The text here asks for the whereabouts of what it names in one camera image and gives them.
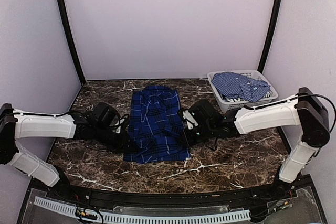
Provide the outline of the blue plaid long sleeve shirt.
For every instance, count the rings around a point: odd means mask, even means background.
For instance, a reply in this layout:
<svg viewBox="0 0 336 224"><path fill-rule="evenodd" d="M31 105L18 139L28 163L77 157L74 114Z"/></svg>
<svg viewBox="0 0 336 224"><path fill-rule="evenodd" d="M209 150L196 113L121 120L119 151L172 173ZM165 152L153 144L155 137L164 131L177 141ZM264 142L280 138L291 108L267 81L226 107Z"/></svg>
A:
<svg viewBox="0 0 336 224"><path fill-rule="evenodd" d="M178 115L181 109L176 89L151 85L132 95L130 139L139 150L124 154L126 162L146 164L191 159L188 147L178 143L184 123Z"/></svg>

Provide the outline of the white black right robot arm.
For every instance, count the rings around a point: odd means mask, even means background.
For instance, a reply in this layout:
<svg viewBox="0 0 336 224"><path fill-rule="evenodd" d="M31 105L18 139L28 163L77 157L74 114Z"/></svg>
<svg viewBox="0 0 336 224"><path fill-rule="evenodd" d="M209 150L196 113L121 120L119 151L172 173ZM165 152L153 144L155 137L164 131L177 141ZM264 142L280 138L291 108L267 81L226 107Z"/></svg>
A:
<svg viewBox="0 0 336 224"><path fill-rule="evenodd" d="M268 187L269 197L278 200L287 193L288 184L296 180L330 140L335 122L330 122L324 101L335 108L329 98L312 93L307 87L279 101L245 105L225 114L216 110L209 101L200 100L179 111L180 118L186 123L180 141L191 147L211 138L235 138L265 129L282 129L290 153L279 168L277 181Z"/></svg>

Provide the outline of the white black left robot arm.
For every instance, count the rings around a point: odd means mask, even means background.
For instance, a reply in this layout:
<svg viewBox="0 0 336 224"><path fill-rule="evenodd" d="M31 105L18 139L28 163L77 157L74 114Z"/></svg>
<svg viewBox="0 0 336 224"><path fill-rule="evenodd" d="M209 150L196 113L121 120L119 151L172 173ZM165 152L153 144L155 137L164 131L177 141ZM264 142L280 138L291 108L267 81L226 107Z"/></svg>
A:
<svg viewBox="0 0 336 224"><path fill-rule="evenodd" d="M29 177L53 188L63 201L74 197L74 189L64 172L28 151L17 140L23 138L64 138L96 140L113 153L137 152L127 126L129 115L120 116L116 109L100 102L87 112L63 114L36 113L17 110L10 103L1 106L1 164L9 165Z"/></svg>

